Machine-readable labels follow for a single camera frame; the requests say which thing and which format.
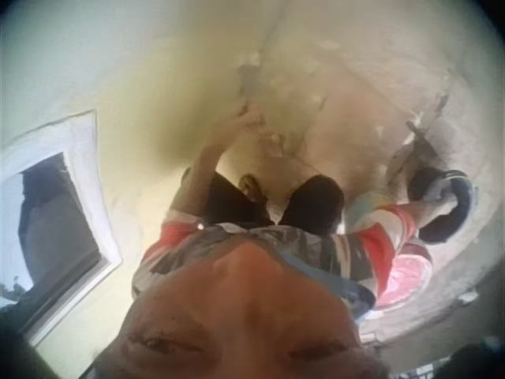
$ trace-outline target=white window frame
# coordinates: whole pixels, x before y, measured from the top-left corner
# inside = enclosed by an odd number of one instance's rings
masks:
[[[2,182],[46,158],[63,153],[84,216],[102,254],[99,264],[77,281],[29,331],[28,339],[33,346],[122,262],[103,199],[96,126],[94,111],[76,114],[26,133],[2,150]]]

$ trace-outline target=person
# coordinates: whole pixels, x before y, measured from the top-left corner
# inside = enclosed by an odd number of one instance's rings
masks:
[[[356,320],[384,292],[402,244],[450,201],[386,205],[337,235],[344,195],[317,175],[275,225],[252,176],[240,191],[215,172],[263,120],[244,103],[186,171],[133,277],[135,301],[87,377],[387,377]]]

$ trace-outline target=dark opening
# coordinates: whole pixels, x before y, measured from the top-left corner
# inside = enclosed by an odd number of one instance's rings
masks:
[[[101,261],[62,154],[2,183],[2,323],[26,333]]]

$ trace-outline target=window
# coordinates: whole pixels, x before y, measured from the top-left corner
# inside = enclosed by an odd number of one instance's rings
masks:
[[[0,313],[35,345],[121,263],[95,136],[95,114],[80,114],[2,152]]]

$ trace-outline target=eye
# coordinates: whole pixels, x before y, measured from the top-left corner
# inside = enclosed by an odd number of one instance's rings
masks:
[[[346,350],[347,348],[339,341],[331,341],[329,343],[317,343],[307,348],[292,351],[290,357],[297,361],[311,362],[342,353]]]
[[[130,336],[130,340],[133,343],[138,343],[151,351],[165,355],[204,352],[204,349],[201,347],[195,346],[191,343],[181,342],[179,339],[175,339],[171,334],[165,334],[162,332],[155,333],[155,335],[150,336],[142,336],[135,333]]]
[[[163,338],[150,338],[142,343],[147,349],[156,351],[161,354],[177,354],[177,353],[201,353],[204,350],[200,347],[193,346],[187,343],[181,343],[174,340],[166,340]]]

